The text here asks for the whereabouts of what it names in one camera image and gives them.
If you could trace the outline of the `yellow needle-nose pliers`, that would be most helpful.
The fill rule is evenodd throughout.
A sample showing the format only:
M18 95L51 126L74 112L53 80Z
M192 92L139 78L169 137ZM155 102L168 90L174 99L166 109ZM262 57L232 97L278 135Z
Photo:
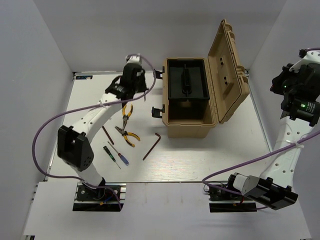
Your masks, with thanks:
M127 122L130 118L130 116L132 115L133 113L133 105L131 104L130 105L130 111L128 113L126 113L126 108L127 108L127 104L125 104L122 108L122 129L125 130L126 128L126 125L127 125Z

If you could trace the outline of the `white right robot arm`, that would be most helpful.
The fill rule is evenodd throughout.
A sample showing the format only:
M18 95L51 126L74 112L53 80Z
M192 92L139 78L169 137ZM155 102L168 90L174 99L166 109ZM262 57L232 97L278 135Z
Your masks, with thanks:
M230 175L226 195L240 196L273 210L293 205L298 194L293 192L295 167L303 148L299 142L314 129L320 118L320 50L299 51L300 60L282 67L272 80L270 91L283 96L280 128L274 146L275 155L260 176Z

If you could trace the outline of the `tan plastic toolbox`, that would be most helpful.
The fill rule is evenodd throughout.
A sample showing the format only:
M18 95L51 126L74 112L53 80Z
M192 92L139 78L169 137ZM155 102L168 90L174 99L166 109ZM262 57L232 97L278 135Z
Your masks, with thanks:
M162 106L151 115L170 138L205 138L227 122L249 95L232 26L223 19L206 58L169 57L162 65Z

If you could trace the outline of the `brown hex key long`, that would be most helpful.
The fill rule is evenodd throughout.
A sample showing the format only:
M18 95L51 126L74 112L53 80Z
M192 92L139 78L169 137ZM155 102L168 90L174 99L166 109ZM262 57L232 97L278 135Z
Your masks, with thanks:
M145 156L142 158L143 161L146 160L146 158L149 156L149 154L153 151L153 149L156 147L156 145L159 143L161 140L161 135L158 133L155 133L155 135L158 137L155 143L151 146L151 148L148 150L148 152L145 154Z

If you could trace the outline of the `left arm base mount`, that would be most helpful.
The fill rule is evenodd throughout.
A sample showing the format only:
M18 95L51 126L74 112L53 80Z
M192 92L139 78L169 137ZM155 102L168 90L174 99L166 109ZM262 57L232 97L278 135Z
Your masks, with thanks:
M120 212L125 203L126 184L111 183L112 189L91 189L82 183L77 184L73 212Z

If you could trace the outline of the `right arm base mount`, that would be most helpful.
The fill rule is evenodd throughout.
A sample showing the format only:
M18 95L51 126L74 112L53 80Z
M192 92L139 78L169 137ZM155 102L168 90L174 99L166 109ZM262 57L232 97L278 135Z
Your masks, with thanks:
M208 197L210 213L249 213L258 211L256 203L247 197L214 188L207 184L203 186L203 191Z

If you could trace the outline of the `yellow combination pliers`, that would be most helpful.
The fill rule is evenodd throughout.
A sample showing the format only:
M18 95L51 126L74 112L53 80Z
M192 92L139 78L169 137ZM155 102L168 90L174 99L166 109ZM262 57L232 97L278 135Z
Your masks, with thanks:
M136 140L140 141L140 137L138 135L136 135L135 133L132 133L132 132L127 132L126 130L118 127L118 126L115 126L114 127L120 134L121 136L124 138L125 142L131 146L132 148L135 147L135 144L133 144L131 141L129 141L129 138L128 137L133 137L135 138Z

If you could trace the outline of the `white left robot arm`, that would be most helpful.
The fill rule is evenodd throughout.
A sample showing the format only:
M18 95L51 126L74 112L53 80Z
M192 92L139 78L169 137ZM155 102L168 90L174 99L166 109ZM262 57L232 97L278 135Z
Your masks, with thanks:
M145 70L137 60L128 60L122 75L107 87L98 107L71 126L61 126L57 134L57 155L86 183L88 193L99 200L105 196L104 178L96 170L91 142L103 125L126 105L136 93L147 91Z

